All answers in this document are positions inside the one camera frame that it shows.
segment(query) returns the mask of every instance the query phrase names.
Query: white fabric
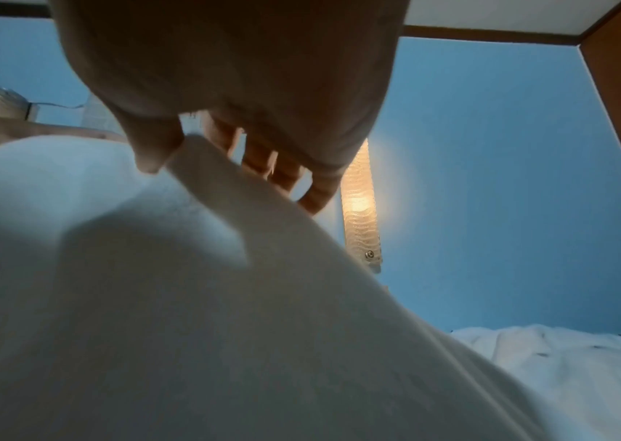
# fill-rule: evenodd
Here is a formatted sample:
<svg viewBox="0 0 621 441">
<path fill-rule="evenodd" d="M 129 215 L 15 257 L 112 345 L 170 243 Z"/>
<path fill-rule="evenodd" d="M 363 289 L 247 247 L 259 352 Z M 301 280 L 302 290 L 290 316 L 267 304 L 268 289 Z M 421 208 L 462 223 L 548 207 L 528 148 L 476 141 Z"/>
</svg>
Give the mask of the white fabric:
<svg viewBox="0 0 621 441">
<path fill-rule="evenodd" d="M 452 336 L 600 438 L 621 440 L 621 337 L 541 325 Z"/>
<path fill-rule="evenodd" d="M 0 440 L 597 439 L 201 138 L 133 163 L 0 147 Z"/>
</svg>

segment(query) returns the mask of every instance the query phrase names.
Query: white sheet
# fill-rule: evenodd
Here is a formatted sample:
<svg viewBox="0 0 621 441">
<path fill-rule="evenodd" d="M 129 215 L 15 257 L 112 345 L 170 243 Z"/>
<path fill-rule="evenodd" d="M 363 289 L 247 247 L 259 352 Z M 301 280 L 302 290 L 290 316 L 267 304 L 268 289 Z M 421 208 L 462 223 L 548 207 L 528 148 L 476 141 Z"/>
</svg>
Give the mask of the white sheet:
<svg viewBox="0 0 621 441">
<path fill-rule="evenodd" d="M 621 337 L 541 325 L 452 336 L 601 439 L 621 441 Z"/>
<path fill-rule="evenodd" d="M 0 440 L 53 439 L 597 438 L 201 138 L 42 137 L 0 147 Z"/>
</svg>

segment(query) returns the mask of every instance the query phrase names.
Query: wall sconce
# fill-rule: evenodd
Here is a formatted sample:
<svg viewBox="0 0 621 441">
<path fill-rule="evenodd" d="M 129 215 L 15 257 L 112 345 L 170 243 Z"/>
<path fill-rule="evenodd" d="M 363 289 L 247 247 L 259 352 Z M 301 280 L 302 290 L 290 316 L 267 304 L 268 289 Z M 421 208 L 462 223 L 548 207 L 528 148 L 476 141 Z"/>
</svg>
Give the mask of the wall sconce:
<svg viewBox="0 0 621 441">
<path fill-rule="evenodd" d="M 380 272 L 383 254 L 373 177 L 370 174 L 368 139 L 341 180 L 341 210 L 344 213 L 346 250 L 372 271 Z"/>
</svg>

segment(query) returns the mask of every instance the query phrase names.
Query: finger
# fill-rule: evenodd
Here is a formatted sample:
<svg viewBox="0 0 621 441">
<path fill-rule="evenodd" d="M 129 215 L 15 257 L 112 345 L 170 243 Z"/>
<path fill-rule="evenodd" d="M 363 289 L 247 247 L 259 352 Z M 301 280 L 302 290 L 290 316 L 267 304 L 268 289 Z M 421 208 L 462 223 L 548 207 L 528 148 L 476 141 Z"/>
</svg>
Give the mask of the finger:
<svg viewBox="0 0 621 441">
<path fill-rule="evenodd" d="M 242 130 L 232 126 L 210 112 L 201 112 L 201 130 L 203 136 L 211 141 L 219 149 L 223 150 L 228 157 L 232 155 L 235 146 L 238 145 Z"/>
<path fill-rule="evenodd" d="M 282 153 L 276 159 L 274 171 L 269 176 L 269 182 L 290 193 L 296 183 L 303 177 L 303 167 L 293 159 Z"/>
<path fill-rule="evenodd" d="M 274 166 L 275 156 L 276 154 L 270 148 L 249 134 L 247 135 L 242 162 L 243 168 L 266 179 Z"/>
<path fill-rule="evenodd" d="M 298 201 L 298 205 L 303 207 L 305 211 L 311 215 L 315 215 L 320 212 L 329 201 L 337 193 L 339 184 L 341 183 L 341 176 L 331 175 L 323 176 L 313 174 L 312 185 L 308 191 Z"/>
<path fill-rule="evenodd" d="M 121 125 L 136 156 L 136 166 L 144 173 L 157 173 L 170 155 L 182 145 L 184 132 L 179 116 L 150 118 L 134 115 L 103 100 Z"/>
</svg>

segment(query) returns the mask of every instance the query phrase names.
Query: ceiling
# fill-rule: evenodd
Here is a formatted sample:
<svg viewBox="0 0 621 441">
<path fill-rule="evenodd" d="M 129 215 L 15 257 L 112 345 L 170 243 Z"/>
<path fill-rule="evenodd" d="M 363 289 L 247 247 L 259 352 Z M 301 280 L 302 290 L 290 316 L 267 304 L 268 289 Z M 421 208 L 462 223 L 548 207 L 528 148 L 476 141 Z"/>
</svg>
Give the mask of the ceiling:
<svg viewBox="0 0 621 441">
<path fill-rule="evenodd" d="M 621 0 L 412 0 L 406 24 L 580 35 L 620 2 Z"/>
</svg>

